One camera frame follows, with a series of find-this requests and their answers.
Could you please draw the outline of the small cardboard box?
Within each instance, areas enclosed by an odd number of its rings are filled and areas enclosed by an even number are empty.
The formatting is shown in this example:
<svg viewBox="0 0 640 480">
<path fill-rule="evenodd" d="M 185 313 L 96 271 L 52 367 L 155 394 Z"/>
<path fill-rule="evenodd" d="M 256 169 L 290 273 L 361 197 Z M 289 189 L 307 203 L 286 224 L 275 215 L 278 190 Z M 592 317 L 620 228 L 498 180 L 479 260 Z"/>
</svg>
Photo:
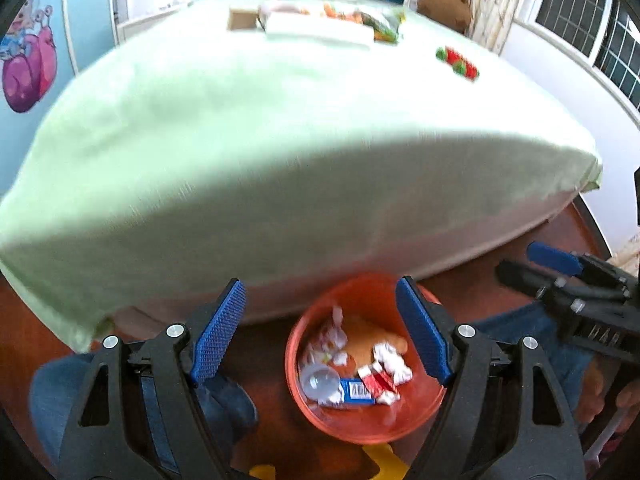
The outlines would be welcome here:
<svg viewBox="0 0 640 480">
<path fill-rule="evenodd" d="M 231 9 L 229 11 L 227 29 L 232 32 L 238 30 L 261 29 L 259 12 L 257 10 Z"/>
</svg>

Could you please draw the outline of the green snack wrapper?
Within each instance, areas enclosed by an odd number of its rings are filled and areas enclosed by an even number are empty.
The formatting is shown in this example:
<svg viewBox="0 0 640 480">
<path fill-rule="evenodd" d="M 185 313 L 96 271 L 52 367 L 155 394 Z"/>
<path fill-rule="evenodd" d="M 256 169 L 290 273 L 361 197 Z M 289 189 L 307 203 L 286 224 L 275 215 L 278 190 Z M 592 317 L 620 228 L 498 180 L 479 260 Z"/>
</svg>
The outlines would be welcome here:
<svg viewBox="0 0 640 480">
<path fill-rule="evenodd" d="M 387 13 L 360 11 L 362 24 L 373 29 L 374 40 L 384 44 L 397 44 L 400 39 L 400 26 L 405 23 L 406 14 L 401 10 Z"/>
</svg>

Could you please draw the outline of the orange trash bin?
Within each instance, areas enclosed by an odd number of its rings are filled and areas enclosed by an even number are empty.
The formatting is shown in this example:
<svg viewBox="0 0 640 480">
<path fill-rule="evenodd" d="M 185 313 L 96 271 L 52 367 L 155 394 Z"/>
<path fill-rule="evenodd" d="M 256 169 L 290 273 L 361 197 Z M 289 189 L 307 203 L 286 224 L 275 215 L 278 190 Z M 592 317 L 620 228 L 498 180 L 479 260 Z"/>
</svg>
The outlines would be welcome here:
<svg viewBox="0 0 640 480">
<path fill-rule="evenodd" d="M 390 443 L 428 422 L 438 411 L 445 388 L 426 374 L 413 344 L 408 345 L 405 362 L 413 378 L 399 387 L 400 399 L 391 406 L 346 405 L 326 408 L 307 400 L 298 380 L 298 362 L 310 338 L 330 317 L 334 307 L 354 314 L 406 338 L 408 332 L 396 308 L 396 275 L 361 274 L 338 284 L 306 309 L 288 336 L 284 352 L 284 372 L 288 391 L 299 411 L 316 428 L 331 437 L 355 444 Z"/>
</svg>

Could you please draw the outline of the brown plush toy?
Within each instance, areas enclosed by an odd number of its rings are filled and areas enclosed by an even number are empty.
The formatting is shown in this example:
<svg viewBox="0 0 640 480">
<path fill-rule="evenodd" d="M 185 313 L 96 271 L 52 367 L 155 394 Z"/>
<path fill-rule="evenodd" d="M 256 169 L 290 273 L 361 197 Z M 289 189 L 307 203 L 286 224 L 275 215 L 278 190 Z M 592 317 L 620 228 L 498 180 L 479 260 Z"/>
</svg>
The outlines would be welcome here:
<svg viewBox="0 0 640 480">
<path fill-rule="evenodd" d="M 472 20 L 470 0 L 418 0 L 416 12 L 464 34 Z"/>
</svg>

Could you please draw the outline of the red green candy wrapper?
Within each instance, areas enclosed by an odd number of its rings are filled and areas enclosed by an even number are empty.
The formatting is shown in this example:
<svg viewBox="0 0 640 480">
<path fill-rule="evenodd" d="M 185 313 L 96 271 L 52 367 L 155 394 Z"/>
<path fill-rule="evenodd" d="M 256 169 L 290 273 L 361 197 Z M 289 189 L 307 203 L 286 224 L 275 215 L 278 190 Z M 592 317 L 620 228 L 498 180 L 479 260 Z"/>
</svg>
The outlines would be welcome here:
<svg viewBox="0 0 640 480">
<path fill-rule="evenodd" d="M 480 71 L 477 67 L 454 49 L 438 48 L 436 50 L 436 58 L 447 63 L 456 74 L 466 79 L 476 81 L 480 76 Z"/>
</svg>

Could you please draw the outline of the blue snack box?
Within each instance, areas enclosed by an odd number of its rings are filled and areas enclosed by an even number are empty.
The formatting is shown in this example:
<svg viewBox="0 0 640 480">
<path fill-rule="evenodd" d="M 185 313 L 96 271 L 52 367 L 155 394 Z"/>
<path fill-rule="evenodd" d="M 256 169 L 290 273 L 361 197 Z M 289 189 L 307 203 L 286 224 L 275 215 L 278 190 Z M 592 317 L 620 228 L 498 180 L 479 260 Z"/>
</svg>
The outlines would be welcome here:
<svg viewBox="0 0 640 480">
<path fill-rule="evenodd" d="M 341 379 L 341 404 L 347 406 L 369 406 L 376 403 L 375 398 L 360 379 Z"/>
</svg>

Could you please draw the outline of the orange snack bag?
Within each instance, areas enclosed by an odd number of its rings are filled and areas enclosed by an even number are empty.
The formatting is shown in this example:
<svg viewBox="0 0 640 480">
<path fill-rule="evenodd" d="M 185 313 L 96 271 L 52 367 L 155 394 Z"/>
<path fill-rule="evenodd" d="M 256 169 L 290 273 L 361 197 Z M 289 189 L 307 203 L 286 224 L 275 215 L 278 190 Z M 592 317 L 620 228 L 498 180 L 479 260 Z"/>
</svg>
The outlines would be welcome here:
<svg viewBox="0 0 640 480">
<path fill-rule="evenodd" d="M 347 354 L 346 364 L 336 370 L 341 377 L 354 377 L 359 367 L 373 363 L 373 349 L 377 344 L 390 344 L 401 356 L 408 351 L 408 341 L 398 334 L 356 314 L 344 317 L 342 324 L 347 342 L 342 351 Z"/>
</svg>

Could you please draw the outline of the window with bars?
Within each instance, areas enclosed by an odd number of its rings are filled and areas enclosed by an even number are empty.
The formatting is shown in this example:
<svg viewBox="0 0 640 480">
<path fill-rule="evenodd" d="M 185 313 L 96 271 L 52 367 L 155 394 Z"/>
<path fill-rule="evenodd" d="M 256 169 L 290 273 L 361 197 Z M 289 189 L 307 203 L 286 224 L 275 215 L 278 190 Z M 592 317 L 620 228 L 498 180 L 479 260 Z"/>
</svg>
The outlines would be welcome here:
<svg viewBox="0 0 640 480">
<path fill-rule="evenodd" d="M 588 70 L 639 119 L 639 29 L 622 0 L 520 0 L 515 21 Z"/>
</svg>

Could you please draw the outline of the white tissue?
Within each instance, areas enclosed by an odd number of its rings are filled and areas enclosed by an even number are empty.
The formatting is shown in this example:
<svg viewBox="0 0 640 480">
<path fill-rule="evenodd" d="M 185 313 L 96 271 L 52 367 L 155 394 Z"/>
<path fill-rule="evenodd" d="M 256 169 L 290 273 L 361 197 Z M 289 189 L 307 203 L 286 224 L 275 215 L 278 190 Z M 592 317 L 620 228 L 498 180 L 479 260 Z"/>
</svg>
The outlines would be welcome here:
<svg viewBox="0 0 640 480">
<path fill-rule="evenodd" d="M 373 347 L 373 359 L 392 378 L 395 386 L 410 382 L 413 372 L 396 348 L 388 342 L 380 342 Z"/>
</svg>

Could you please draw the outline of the blue cartoon wardrobe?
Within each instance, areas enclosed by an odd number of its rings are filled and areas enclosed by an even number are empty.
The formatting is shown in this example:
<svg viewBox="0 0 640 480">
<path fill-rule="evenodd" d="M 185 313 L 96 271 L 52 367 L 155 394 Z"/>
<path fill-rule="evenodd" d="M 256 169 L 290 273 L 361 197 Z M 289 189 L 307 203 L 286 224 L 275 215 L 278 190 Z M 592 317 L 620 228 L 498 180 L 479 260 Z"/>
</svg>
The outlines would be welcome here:
<svg viewBox="0 0 640 480">
<path fill-rule="evenodd" d="M 113 0 L 24 0 L 1 38 L 1 192 L 73 76 L 116 44 Z"/>
</svg>

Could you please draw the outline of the yellow slipper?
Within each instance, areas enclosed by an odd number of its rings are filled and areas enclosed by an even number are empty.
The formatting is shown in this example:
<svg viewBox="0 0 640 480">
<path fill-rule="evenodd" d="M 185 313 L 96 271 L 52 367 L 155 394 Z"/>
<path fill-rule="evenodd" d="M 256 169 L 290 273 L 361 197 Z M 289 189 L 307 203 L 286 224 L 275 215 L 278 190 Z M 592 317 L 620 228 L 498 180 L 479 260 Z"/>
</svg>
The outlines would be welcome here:
<svg viewBox="0 0 640 480">
<path fill-rule="evenodd" d="M 363 452 L 378 466 L 378 473 L 371 480 L 402 480 L 409 466 L 395 453 L 388 443 L 363 445 Z M 277 469 L 273 465 L 260 464 L 250 468 L 250 475 L 260 480 L 276 480 Z"/>
</svg>

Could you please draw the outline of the red white wrapper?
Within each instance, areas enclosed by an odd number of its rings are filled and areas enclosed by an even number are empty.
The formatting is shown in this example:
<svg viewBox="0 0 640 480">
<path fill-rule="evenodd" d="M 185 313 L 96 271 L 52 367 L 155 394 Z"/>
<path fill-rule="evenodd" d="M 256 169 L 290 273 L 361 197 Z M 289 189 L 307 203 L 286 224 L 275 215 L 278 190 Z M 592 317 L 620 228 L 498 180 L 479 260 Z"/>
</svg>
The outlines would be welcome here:
<svg viewBox="0 0 640 480">
<path fill-rule="evenodd" d="M 393 379 L 379 362 L 360 367 L 357 374 L 364 388 L 377 404 L 392 405 L 400 400 L 400 394 Z"/>
</svg>

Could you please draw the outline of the orange peel wrapper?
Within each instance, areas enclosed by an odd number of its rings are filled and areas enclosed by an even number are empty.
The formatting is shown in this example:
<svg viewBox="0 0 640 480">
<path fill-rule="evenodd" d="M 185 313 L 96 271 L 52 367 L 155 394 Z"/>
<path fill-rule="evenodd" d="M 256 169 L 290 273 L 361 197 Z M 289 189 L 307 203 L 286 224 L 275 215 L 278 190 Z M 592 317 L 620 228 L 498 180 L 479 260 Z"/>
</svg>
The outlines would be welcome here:
<svg viewBox="0 0 640 480">
<path fill-rule="evenodd" d="M 331 6 L 330 4 L 325 4 L 323 6 L 323 13 L 327 18 L 334 18 L 334 20 L 352 22 L 359 25 L 363 24 L 362 15 L 358 10 L 344 10 Z"/>
</svg>

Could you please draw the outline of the person blue jeans leg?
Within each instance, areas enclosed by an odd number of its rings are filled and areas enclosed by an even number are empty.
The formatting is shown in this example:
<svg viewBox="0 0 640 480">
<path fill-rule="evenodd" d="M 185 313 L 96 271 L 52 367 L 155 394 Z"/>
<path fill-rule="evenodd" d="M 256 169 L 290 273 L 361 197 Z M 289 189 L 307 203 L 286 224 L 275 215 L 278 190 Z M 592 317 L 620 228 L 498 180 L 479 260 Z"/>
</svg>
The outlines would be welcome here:
<svg viewBox="0 0 640 480">
<path fill-rule="evenodd" d="M 30 419 L 52 465 L 57 465 L 60 460 L 70 411 L 92 360 L 91 353 L 71 354 L 47 362 L 32 378 L 28 398 Z M 196 388 L 195 393 L 210 434 L 224 458 L 231 460 L 233 447 L 258 424 L 254 402 L 239 384 L 221 374 L 207 379 Z M 151 379 L 143 382 L 143 399 L 160 463 L 166 469 L 175 471 L 177 464 L 169 448 L 155 385 Z"/>
</svg>

